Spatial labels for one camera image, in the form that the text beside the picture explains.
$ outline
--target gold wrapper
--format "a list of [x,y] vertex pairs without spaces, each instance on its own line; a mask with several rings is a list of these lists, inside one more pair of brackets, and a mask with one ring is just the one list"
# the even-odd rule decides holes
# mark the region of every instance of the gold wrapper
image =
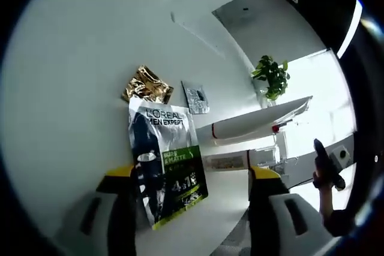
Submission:
[[173,87],[159,79],[147,66],[140,66],[121,95],[129,103],[137,96],[147,101],[167,104]]

